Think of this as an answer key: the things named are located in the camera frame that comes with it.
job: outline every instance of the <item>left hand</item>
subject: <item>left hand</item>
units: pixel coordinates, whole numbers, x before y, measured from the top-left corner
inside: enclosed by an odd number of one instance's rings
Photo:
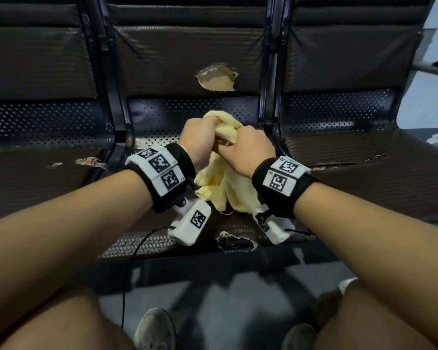
[[[218,117],[192,118],[183,127],[178,144],[188,152],[197,172],[209,159],[215,142],[214,130],[219,123]]]

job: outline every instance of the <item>bracelet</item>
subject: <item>bracelet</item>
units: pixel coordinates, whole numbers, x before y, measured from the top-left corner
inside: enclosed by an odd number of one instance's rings
[[[187,151],[179,144],[152,146],[125,161],[145,182],[153,199],[153,211],[164,212],[183,198],[195,177],[195,167]]]
[[[272,214],[290,219],[298,198],[315,182],[319,180],[308,167],[288,156],[263,161],[252,176],[254,188]]]

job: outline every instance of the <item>thigh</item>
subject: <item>thigh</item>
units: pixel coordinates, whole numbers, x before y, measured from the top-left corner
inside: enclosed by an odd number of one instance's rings
[[[92,290],[64,288],[2,335],[0,350],[134,350],[114,327]]]
[[[318,334],[316,350],[437,350],[360,282],[353,282]]]

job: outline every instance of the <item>seat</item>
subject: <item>seat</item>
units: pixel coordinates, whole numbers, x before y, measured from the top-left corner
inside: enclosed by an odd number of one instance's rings
[[[438,150],[396,124],[434,0],[285,0],[273,135],[322,181],[438,223]]]
[[[128,146],[140,150],[175,142],[187,119],[209,110],[263,127],[274,0],[99,0],[99,7],[105,22],[101,36],[108,38],[126,111]],[[238,74],[234,91],[210,91],[199,84],[195,75],[217,65]],[[145,235],[174,218],[173,210],[148,212],[102,259],[131,256]],[[214,239],[222,230],[270,244],[251,216],[214,211],[192,247],[179,245],[162,230],[146,240],[137,256],[217,251]],[[234,249],[248,243],[224,242],[223,247]]]
[[[98,179],[114,146],[86,5],[0,0],[0,217]]]

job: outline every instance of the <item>towel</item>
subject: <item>towel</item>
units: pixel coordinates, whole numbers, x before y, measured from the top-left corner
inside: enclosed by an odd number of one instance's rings
[[[216,136],[233,144],[237,142],[237,129],[243,125],[224,111],[208,111],[204,117],[216,116],[222,123],[216,126]],[[217,211],[226,209],[227,201],[239,212],[251,214],[261,206],[251,179],[236,173],[216,152],[211,152],[209,164],[195,178],[200,186],[196,195],[210,201]]]

